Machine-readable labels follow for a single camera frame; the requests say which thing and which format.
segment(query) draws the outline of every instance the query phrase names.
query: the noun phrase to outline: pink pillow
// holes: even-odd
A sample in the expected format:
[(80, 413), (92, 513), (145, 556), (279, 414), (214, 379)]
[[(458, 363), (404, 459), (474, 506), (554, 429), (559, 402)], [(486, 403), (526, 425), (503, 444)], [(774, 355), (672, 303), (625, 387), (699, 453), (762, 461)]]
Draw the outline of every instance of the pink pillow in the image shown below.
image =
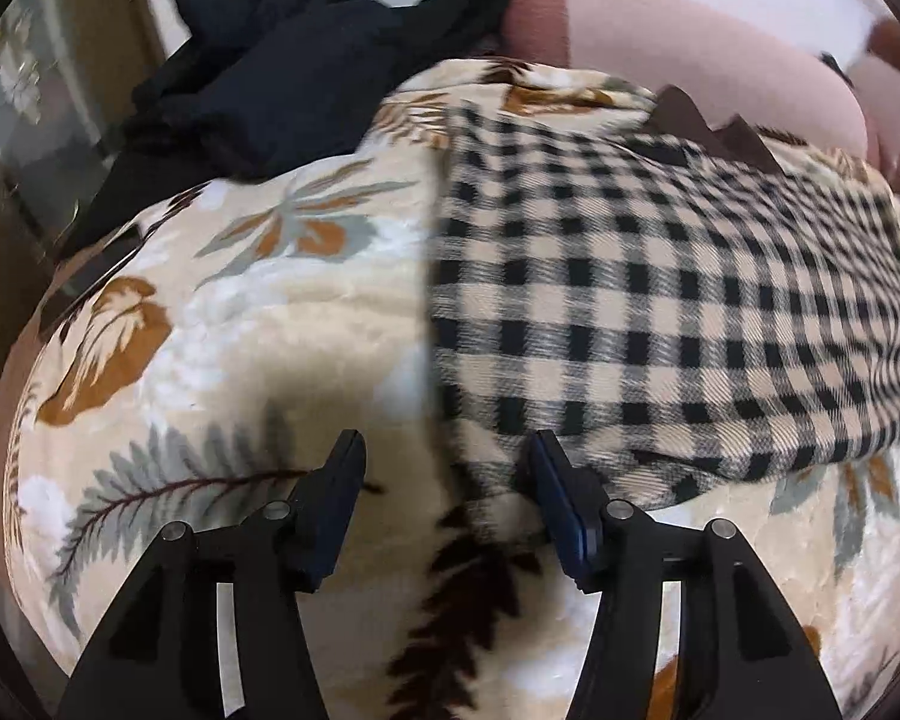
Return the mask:
[(883, 172), (883, 161), (880, 158), (880, 128), (876, 124), (874, 114), (866, 109), (866, 103), (861, 95), (856, 95), (860, 110), (864, 112), (864, 126), (866, 127), (866, 162), (869, 162), (877, 170)]
[(566, 0), (511, 0), (501, 36), (506, 56), (570, 67)]
[(877, 56), (860, 57), (847, 71), (880, 133), (880, 166), (900, 193), (900, 71)]
[(516, 58), (592, 68), (658, 91), (682, 88), (708, 124), (740, 114), (820, 148), (866, 157), (863, 111), (808, 53), (689, 0), (514, 0), (504, 47)]

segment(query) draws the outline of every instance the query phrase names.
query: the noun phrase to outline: plaid blanket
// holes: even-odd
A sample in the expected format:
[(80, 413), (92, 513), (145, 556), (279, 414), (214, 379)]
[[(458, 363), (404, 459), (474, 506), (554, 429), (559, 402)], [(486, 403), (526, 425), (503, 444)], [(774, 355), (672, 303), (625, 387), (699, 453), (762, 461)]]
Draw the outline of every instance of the plaid blanket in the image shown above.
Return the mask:
[(538, 528), (516, 472), (532, 429), (650, 508), (900, 443), (889, 194), (671, 136), (448, 117), (434, 360), (484, 538)]

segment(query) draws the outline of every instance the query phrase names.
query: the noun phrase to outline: brown leaf pattern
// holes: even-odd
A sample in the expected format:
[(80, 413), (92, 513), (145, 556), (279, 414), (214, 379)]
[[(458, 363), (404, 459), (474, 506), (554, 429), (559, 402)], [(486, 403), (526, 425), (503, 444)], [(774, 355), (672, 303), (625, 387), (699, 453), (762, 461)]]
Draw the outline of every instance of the brown leaf pattern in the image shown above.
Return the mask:
[[(813, 654), (820, 658), (820, 631), (812, 625), (803, 626), (804, 635), (810, 641)], [(674, 699), (677, 696), (677, 658), (671, 658), (667, 664), (653, 675), (653, 688), (650, 690), (650, 707), (647, 709), (647, 720), (670, 720), (673, 716)]]
[(10, 540), (17, 549), (23, 549), (21, 522), (23, 515), (26, 513), (20, 506), (18, 495), (20, 488), (20, 437), (24, 423), (34, 415), (37, 390), (36, 382), (32, 382), (26, 388), (26, 394), (20, 403), (20, 410), (13, 425), (10, 453), (7, 456), (7, 498), (10, 500), (10, 510), (7, 512), (7, 530), (10, 532)]
[(501, 110), (517, 116), (544, 113), (591, 113), (595, 108), (621, 107), (621, 100), (604, 89), (528, 89), (511, 87)]
[(194, 200), (196, 200), (203, 193), (203, 190), (206, 189), (206, 186), (209, 183), (209, 181), (204, 181), (202, 184), (197, 184), (197, 186), (195, 187), (180, 191), (180, 193), (175, 194), (173, 197), (171, 197), (170, 202), (167, 203), (167, 213), (165, 213), (161, 221), (166, 221), (169, 218), (173, 218), (184, 208), (189, 208), (191, 205), (193, 205)]
[(787, 146), (809, 146), (810, 143), (807, 143), (802, 137), (799, 135), (794, 135), (793, 132), (787, 132), (784, 129), (775, 129), (774, 127), (764, 127), (761, 124), (757, 124), (756, 127), (757, 133), (762, 135), (764, 138), (770, 138), (771, 140), (780, 141), (780, 143), (786, 143)]
[(859, 181), (861, 184), (871, 183), (865, 160), (852, 154), (847, 154), (842, 148), (836, 149), (830, 157), (831, 161), (829, 164), (841, 177)]
[(480, 77), (480, 83), (520, 83), (529, 69), (530, 64), (520, 59), (510, 59), (508, 56), (491, 57), (490, 66)]
[(431, 563), (431, 575), (442, 580), (423, 602), (429, 619), (410, 631), (410, 643), (389, 666), (391, 676), (403, 680), (389, 698), (399, 707), (391, 720), (455, 720), (456, 709), (476, 709), (467, 684), (477, 676), (473, 649), (492, 650), (499, 616), (520, 615), (511, 565), (541, 572), (532, 552), (508, 560), (498, 546), (477, 542), (466, 530), (463, 507), (452, 509), (437, 526), (463, 533)]
[(423, 143), (430, 148), (447, 148), (443, 111), (445, 92), (430, 92), (412, 100), (391, 100), (377, 110), (370, 126), (389, 143)]
[(118, 276), (103, 288), (74, 362), (40, 406), (38, 420), (69, 425), (143, 375), (170, 335), (167, 312), (148, 299), (155, 293), (151, 283), (135, 276)]
[[(826, 477), (827, 466), (810, 466), (788, 474), (776, 485), (770, 514), (786, 514), (813, 498)], [(900, 519), (900, 496), (893, 463), (885, 455), (844, 461), (837, 466), (837, 496), (833, 504), (834, 577), (840, 579), (863, 549), (866, 521), (872, 510)]]

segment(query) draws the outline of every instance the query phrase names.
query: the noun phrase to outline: black garment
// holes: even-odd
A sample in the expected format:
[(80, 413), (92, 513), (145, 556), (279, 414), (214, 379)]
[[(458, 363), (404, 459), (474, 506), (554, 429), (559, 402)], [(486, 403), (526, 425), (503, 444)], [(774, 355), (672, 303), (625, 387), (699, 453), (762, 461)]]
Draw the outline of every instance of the black garment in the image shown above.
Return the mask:
[(354, 151), (380, 100), (497, 33), (510, 0), (175, 0), (192, 37), (133, 92), (127, 146), (60, 256), (219, 176)]
[(832, 55), (832, 53), (823, 52), (818, 59), (823, 62), (824, 65), (828, 66), (834, 73), (836, 73), (840, 78), (847, 84), (850, 89), (853, 88), (853, 81), (850, 80), (850, 77), (844, 73), (843, 70), (840, 69), (840, 62), (837, 61), (837, 58)]
[(712, 157), (743, 162), (771, 175), (783, 175), (783, 168), (744, 119), (735, 116), (722, 129), (711, 130), (696, 103), (679, 86), (667, 86), (658, 93), (656, 108), (653, 108), (641, 131), (653, 135), (674, 135), (698, 143)]

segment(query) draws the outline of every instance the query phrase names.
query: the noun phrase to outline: screw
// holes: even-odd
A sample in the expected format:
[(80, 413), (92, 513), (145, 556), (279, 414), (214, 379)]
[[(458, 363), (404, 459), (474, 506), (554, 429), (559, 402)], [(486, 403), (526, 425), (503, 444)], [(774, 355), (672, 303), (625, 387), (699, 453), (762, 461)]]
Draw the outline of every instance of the screw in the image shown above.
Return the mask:
[(737, 526), (728, 519), (715, 519), (710, 526), (720, 538), (733, 538), (737, 535)]
[(290, 504), (286, 501), (271, 501), (264, 507), (266, 519), (283, 519), (290, 513)]
[(614, 519), (630, 519), (634, 516), (634, 507), (626, 501), (610, 501), (607, 504), (607, 514)]
[(160, 538), (163, 538), (163, 541), (176, 541), (178, 538), (183, 538), (186, 532), (187, 523), (175, 520), (168, 522), (160, 529)]

